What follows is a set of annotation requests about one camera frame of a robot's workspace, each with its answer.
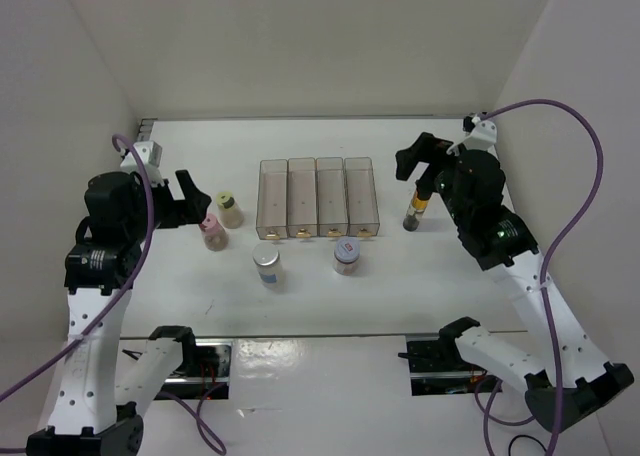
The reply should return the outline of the tall black cap bottle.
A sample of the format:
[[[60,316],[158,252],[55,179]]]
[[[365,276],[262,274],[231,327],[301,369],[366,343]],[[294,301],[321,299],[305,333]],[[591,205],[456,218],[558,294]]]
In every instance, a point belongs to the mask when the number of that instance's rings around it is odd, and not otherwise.
[[[403,228],[406,231],[413,232],[418,229],[432,194],[433,191],[430,189],[416,188],[403,220]]]

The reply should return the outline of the yellow cap spice bottle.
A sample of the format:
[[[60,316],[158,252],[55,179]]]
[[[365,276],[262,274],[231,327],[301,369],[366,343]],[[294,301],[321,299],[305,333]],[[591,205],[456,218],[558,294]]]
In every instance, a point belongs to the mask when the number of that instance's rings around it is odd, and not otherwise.
[[[219,220],[225,228],[237,229],[243,224],[244,214],[230,191],[219,192],[215,202],[219,211]]]

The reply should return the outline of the pink cap spice bottle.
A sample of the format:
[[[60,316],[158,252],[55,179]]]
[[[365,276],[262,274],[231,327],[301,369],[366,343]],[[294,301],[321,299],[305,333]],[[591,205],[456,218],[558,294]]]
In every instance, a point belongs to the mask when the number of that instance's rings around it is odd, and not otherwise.
[[[228,235],[218,218],[208,213],[199,224],[201,236],[207,249],[222,251],[228,245]]]

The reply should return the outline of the silver lid blue label jar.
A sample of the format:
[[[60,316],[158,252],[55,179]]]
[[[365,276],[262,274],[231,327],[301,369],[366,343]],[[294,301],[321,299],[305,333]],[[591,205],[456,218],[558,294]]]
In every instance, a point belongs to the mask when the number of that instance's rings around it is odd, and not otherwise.
[[[285,272],[278,248],[269,242],[261,242],[252,251],[252,259],[261,283],[272,291],[283,292]]]

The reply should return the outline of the red label spice jar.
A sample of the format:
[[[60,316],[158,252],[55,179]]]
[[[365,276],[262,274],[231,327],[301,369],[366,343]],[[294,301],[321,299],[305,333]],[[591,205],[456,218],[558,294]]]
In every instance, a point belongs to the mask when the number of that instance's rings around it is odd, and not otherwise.
[[[351,275],[357,268],[361,255],[360,242],[355,237],[341,237],[334,247],[334,270],[340,275]]]

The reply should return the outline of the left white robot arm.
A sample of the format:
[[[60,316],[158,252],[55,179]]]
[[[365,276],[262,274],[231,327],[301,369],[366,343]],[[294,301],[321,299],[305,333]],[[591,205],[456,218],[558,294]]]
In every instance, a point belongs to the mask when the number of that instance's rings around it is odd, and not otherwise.
[[[88,214],[65,259],[69,345],[61,385],[45,428],[27,440],[27,454],[137,454],[143,416],[165,379],[198,366],[192,329],[160,326],[133,369],[116,379],[122,323],[132,281],[150,248],[148,230],[198,225],[211,203],[188,171],[176,177],[181,200],[173,198],[166,180],[146,190],[135,172],[108,172],[89,181]]]

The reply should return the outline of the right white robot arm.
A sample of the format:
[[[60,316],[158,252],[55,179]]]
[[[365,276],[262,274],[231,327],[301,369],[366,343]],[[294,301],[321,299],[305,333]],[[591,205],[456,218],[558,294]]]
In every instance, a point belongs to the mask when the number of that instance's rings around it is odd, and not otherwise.
[[[416,183],[417,209],[424,211],[429,197],[441,197],[463,248],[506,293],[540,352],[524,352],[463,317],[439,332],[443,365],[488,370],[524,396],[547,431],[568,429],[633,384],[631,370],[611,362],[592,342],[552,278],[542,275],[535,238],[503,203],[506,177],[494,155],[456,150],[452,142],[422,133],[395,159],[401,181],[426,164]]]

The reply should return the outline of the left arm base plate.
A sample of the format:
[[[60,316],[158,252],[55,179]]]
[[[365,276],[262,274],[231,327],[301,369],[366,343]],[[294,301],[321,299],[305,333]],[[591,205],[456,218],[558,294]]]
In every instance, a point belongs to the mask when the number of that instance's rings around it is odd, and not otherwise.
[[[157,347],[160,339],[122,338],[116,366],[115,395],[120,405],[132,401],[126,390],[126,377],[136,368],[145,353]],[[168,400],[162,393],[172,394],[186,401],[198,401],[216,385],[219,386],[206,396],[207,400],[226,400],[229,396],[229,381],[232,366],[233,341],[229,338],[194,337],[195,355],[189,364],[182,363],[178,369],[166,373],[166,377],[154,397]]]

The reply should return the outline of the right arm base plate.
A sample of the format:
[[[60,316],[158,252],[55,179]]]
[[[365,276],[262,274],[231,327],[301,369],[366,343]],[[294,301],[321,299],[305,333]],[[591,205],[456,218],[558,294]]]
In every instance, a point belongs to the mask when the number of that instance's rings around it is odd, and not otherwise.
[[[488,376],[435,335],[407,336],[398,357],[407,363],[413,396],[470,394]]]

